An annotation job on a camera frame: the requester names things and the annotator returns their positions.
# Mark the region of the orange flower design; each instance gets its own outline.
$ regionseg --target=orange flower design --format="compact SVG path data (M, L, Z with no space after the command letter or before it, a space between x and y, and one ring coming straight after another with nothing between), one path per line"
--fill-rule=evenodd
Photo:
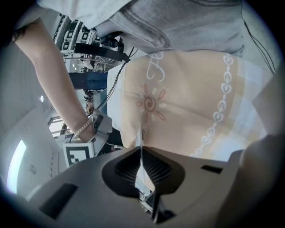
M141 112L145 112L144 115L144 122L146 123L149 119L149 116L151 116L152 121L155 121L155 114L158 116L159 119L166 121L165 116L157 110L157 108L165 108L166 104L161 103L161 99L165 96L166 90L162 90L157 100L153 98L153 96L156 95L156 88L152 90L151 95L149 95L147 84L144 84L144 92L145 94L141 94L141 97L144 99L143 102L136 102L137 107L141 107Z

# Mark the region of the wrist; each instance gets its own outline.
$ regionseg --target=wrist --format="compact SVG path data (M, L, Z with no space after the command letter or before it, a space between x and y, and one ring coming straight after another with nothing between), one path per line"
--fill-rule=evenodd
M93 124L90 124L79 136L80 140L84 143L88 142L96 135L93 129Z

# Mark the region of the black grille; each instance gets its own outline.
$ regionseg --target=black grille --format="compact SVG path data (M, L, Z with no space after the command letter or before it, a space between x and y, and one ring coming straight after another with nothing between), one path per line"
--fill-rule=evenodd
M140 153L135 152L117 164L115 168L115 173L121 179L127 181L130 185L134 186L139 166Z
M143 167L154 185L170 176L171 167L151 153L144 151L142 154Z

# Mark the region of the black slot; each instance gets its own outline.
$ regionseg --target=black slot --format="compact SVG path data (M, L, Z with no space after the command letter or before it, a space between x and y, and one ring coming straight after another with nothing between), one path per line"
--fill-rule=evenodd
M99 115L99 116L97 117L97 119L96 119L96 121L95 121L95 123L94 123L94 125L93 125L94 131L97 131L97 130L98 130L100 124L101 124L102 121L103 121L103 118L104 118L104 117L103 117L102 115Z
M74 184L65 183L41 205L40 211L52 219L56 219L77 188Z
M218 167L214 167L214 166L208 166L208 165L202 166L201 169L204 169L204 170L207 170L207 171L210 171L213 173L218 173L218 174L220 174L223 171L222 168L218 168Z

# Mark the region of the beige fabric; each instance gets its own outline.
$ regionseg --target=beige fabric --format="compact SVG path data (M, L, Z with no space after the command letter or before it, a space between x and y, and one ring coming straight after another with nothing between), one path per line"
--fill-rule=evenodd
M121 91L124 146L142 121L150 147L220 160L244 149L266 134L251 101L270 79L260 69L258 77L251 75L257 70L246 65L213 51L160 52L131 61Z

